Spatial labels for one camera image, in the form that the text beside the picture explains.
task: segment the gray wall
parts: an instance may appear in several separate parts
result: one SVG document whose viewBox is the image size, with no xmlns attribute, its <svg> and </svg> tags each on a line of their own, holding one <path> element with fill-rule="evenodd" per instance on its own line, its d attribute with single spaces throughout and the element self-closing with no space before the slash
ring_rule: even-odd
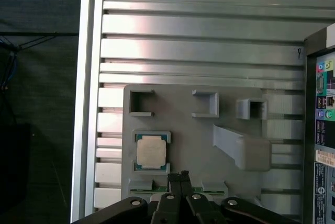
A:
<svg viewBox="0 0 335 224">
<path fill-rule="evenodd" d="M 79 29 L 80 0 L 0 0 L 0 6 L 0 31 Z M 8 38 L 13 43 L 34 39 Z M 28 195 L 0 222 L 69 222 L 77 40 L 56 38 L 18 55 L 7 97 L 18 122 L 32 124 Z"/>
</svg>

